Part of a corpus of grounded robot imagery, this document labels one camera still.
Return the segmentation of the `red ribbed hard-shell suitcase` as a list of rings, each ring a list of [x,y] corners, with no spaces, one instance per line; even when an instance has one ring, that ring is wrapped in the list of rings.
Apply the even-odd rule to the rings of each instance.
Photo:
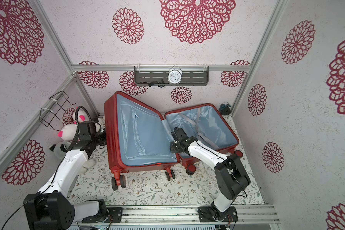
[[[113,190],[126,186],[126,173],[164,170],[181,163],[188,175],[196,171],[198,158],[185,153],[171,153],[171,132],[180,127],[188,136],[220,152],[234,153],[239,139],[218,109],[208,103],[172,110],[158,110],[121,91],[104,104],[109,169]]]

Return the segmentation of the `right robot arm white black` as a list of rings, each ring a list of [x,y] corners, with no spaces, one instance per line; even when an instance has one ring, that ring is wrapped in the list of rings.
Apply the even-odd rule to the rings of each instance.
[[[171,153],[185,153],[195,157],[215,172],[219,193],[210,206],[198,208],[199,221],[237,222],[239,218],[233,203],[251,183],[241,158],[236,154],[225,155],[217,152],[196,137],[189,137],[179,127],[174,128],[171,135]]]

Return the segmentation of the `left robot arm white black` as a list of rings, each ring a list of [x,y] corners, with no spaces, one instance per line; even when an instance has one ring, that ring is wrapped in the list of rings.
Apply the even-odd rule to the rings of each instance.
[[[98,146],[106,144],[106,133],[96,128],[95,120],[78,121],[80,110],[89,115],[83,106],[75,110],[76,131],[65,157],[48,182],[37,193],[27,195],[21,206],[31,230],[66,230],[85,218],[100,223],[109,218],[102,199],[75,205],[67,199],[70,186],[83,165]]]

